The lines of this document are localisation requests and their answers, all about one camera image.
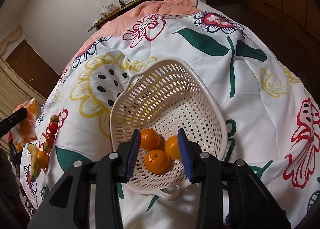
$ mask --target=banana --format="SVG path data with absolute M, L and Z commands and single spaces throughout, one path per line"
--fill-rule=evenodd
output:
M 39 152 L 39 149 L 31 143 L 28 144 L 27 149 L 31 153 L 31 181 L 32 181 L 35 174 L 37 174 L 40 169 L 40 167 L 37 165 L 37 162 L 36 162 L 36 155 Z

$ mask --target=brown door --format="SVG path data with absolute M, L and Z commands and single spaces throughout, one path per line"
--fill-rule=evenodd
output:
M 59 75 L 23 40 L 6 62 L 33 89 L 48 98 Z

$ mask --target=red tomato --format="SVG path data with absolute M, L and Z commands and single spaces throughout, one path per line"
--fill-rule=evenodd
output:
M 54 143 L 54 139 L 55 139 L 55 135 L 52 134 L 52 133 L 48 133 L 46 136 L 45 136 L 45 140 L 47 142 L 47 144 L 49 146 L 52 147 L 53 143 Z
M 50 130 L 50 133 L 52 134 L 56 134 L 57 133 L 57 130 L 58 130 L 58 123 L 57 122 L 50 122 L 49 123 L 49 130 Z

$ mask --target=pink blanket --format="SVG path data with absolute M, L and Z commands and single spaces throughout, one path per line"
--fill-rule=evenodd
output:
M 86 51 L 91 44 L 103 36 L 121 36 L 130 26 L 141 17 L 149 14 L 166 14 L 171 16 L 189 15 L 201 12 L 196 8 L 196 0 L 164 0 L 146 1 L 129 10 L 116 19 L 107 22 L 100 30 L 95 32 L 74 55 L 67 67 L 82 52 Z

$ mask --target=floral blanket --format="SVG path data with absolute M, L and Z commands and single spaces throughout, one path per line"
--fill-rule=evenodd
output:
M 215 9 L 183 18 L 150 14 L 121 37 L 102 37 L 76 57 L 36 122 L 34 144 L 42 149 L 51 115 L 60 118 L 49 166 L 35 181 L 23 150 L 20 179 L 32 204 L 41 204 L 75 160 L 90 163 L 111 152 L 116 98 L 133 74 L 168 56 L 189 64 L 217 102 L 228 128 L 225 161 L 244 159 L 294 228 L 320 192 L 319 107 L 250 29 Z M 199 185 L 173 202 L 136 194 L 124 184 L 118 189 L 125 228 L 195 227 Z M 223 195 L 228 223 L 225 190 Z

